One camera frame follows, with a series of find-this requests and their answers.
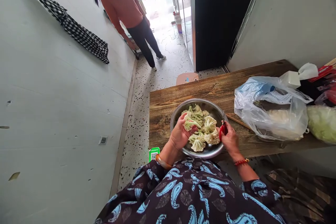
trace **stainless steel bowl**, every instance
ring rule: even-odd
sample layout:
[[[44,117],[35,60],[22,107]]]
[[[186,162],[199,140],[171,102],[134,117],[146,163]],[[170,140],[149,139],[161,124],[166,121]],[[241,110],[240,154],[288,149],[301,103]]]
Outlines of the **stainless steel bowl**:
[[[181,116],[181,112],[183,110],[189,109],[189,106],[195,107],[195,104],[198,104],[202,110],[207,110],[210,113],[210,116],[212,116],[217,121],[217,127],[221,127],[222,120],[223,120],[223,114],[224,111],[221,110],[220,107],[218,107],[216,104],[212,103],[211,101],[205,100],[205,99],[190,99],[186,100],[185,102],[182,102],[173,112],[171,115],[170,120],[170,132],[174,129],[178,118]],[[183,153],[191,156],[191,157],[199,157],[203,159],[210,159],[222,152],[224,148],[224,145],[222,143],[219,143],[217,145],[210,145],[206,144],[205,148],[202,152],[195,152],[191,148],[191,144],[188,142],[182,149]]]

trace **mark on wall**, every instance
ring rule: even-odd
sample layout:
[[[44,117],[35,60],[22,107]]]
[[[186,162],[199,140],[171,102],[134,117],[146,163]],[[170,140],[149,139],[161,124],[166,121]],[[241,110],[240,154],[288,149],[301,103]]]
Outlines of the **mark on wall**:
[[[18,176],[20,175],[20,171],[19,172],[16,172],[16,173],[13,173],[13,175],[9,178],[8,181],[11,181],[11,180],[15,180],[18,178]]]

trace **hand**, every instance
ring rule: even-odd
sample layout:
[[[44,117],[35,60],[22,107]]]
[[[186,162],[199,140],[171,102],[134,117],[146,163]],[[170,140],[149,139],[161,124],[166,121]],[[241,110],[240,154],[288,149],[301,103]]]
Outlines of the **hand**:
[[[239,139],[235,130],[232,128],[229,122],[225,121],[225,127],[227,128],[227,134],[224,135],[223,133],[221,133],[220,140],[224,144],[230,156],[233,157],[233,155],[240,154],[238,147]]]
[[[128,44],[128,46],[132,49],[132,50],[136,50],[136,46],[135,46],[135,44],[132,42],[132,41],[130,41],[130,42],[127,42],[127,44]]]
[[[169,138],[169,141],[171,141],[178,150],[181,150],[187,144],[189,137],[197,131],[196,125],[193,126],[191,131],[186,131],[184,128],[183,124],[185,123],[184,117],[186,114],[185,112],[179,117]]]
[[[151,26],[151,24],[150,24],[150,21],[148,20],[148,18],[147,18],[147,17],[144,17],[144,19],[146,20],[146,22],[147,22],[148,26],[150,27],[150,26]]]

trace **woman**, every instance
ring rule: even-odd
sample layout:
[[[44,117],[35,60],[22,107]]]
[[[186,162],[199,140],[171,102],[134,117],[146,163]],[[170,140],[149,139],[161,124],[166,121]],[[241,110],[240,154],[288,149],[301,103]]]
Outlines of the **woman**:
[[[120,22],[123,22],[127,31],[132,36],[142,54],[145,56],[150,67],[156,71],[154,58],[147,42],[156,53],[158,60],[163,60],[166,57],[161,54],[157,42],[151,30],[149,20],[146,18],[138,0],[100,0],[108,14],[114,27],[120,35],[126,40],[132,50],[135,50],[135,44],[127,37]]]
[[[114,195],[96,219],[99,223],[286,223],[280,215],[280,195],[259,180],[238,148],[238,137],[228,122],[221,141],[237,165],[243,190],[209,160],[175,159],[191,132],[178,119],[162,152],[140,167],[123,190]]]

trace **chopstick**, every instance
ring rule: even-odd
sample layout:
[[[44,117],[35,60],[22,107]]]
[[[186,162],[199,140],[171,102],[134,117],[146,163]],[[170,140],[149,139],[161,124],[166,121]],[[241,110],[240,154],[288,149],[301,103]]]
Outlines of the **chopstick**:
[[[328,62],[328,63],[325,64],[325,65],[331,65],[331,66],[333,66],[333,68],[335,68],[335,67],[336,67],[336,58],[333,59],[332,61]]]
[[[252,130],[247,124],[245,124],[245,123],[243,123],[243,122],[237,120],[236,118],[234,118],[234,117],[232,117],[232,116],[230,116],[230,115],[228,115],[228,114],[225,114],[225,115],[226,115],[227,118],[231,119],[232,121],[234,121],[234,122],[236,122],[236,123],[238,123],[238,124],[244,126],[245,128],[247,128],[247,129],[249,129],[249,130]]]

